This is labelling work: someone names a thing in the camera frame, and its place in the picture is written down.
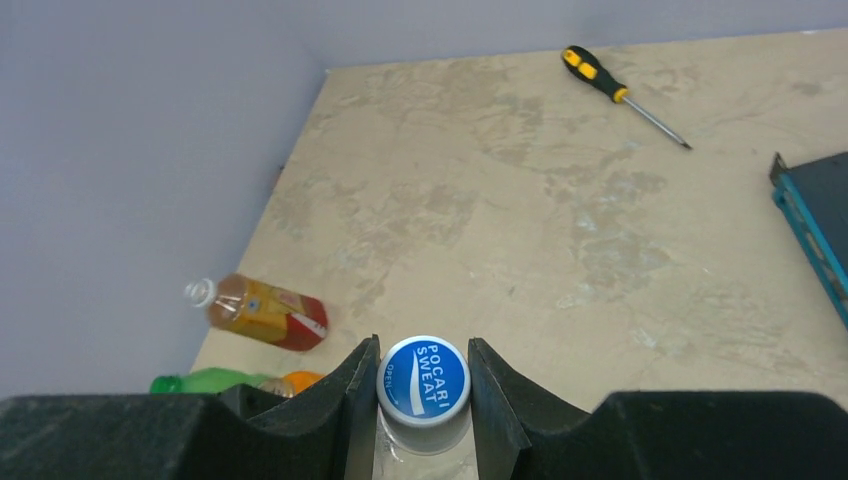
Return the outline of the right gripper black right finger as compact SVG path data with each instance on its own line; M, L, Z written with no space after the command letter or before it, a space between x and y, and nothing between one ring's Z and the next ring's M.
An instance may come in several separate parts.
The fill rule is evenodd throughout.
M843 479L847 413L797 391L619 391L592 412L468 343L483 479Z

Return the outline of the blue-white Pocari Sweat cap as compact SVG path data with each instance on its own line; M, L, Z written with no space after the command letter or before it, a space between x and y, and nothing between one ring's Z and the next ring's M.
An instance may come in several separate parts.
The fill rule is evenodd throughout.
M381 409L401 425L425 429L460 417L469 405L471 374L463 354L443 338L406 338L382 358L376 392Z

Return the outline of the clear plastic bottle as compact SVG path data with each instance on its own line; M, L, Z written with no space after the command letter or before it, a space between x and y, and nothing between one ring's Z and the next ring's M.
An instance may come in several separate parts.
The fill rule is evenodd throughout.
M429 429L393 421L382 411L377 429L374 479L477 479L471 414Z

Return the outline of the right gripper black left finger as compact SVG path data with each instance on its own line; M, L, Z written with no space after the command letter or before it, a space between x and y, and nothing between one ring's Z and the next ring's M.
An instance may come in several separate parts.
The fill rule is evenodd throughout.
M5 479L368 479L377 337L283 399L220 394L19 396L1 404Z

